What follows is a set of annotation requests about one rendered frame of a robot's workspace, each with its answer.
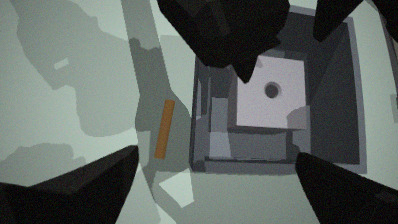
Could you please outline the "orange-brown wooden peg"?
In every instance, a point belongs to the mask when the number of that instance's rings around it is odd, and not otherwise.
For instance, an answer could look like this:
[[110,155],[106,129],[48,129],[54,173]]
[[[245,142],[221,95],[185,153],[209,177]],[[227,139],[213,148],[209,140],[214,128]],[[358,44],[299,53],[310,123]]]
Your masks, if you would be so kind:
[[175,101],[165,100],[154,158],[165,159]]

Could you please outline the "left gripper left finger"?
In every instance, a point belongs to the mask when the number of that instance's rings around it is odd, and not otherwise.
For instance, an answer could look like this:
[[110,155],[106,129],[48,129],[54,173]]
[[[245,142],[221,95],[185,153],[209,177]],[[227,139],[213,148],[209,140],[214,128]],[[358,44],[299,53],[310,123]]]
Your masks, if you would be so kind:
[[115,224],[138,164],[129,145],[29,187],[0,182],[0,224]]

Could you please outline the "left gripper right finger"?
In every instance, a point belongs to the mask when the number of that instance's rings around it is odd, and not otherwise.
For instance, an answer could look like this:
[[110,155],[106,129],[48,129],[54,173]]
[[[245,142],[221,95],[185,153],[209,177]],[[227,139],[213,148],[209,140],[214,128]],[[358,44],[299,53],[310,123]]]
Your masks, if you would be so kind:
[[320,224],[398,224],[398,190],[306,152],[295,170]]

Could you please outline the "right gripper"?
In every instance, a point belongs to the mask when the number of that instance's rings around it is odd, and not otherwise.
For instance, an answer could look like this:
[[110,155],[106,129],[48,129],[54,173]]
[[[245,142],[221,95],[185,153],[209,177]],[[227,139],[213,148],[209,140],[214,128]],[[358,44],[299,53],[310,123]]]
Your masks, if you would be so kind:
[[[324,41],[362,1],[317,0],[313,37]],[[253,74],[258,55],[281,44],[276,35],[284,27],[290,9],[289,0],[157,3],[160,12],[205,66],[223,69],[232,64],[244,84]]]

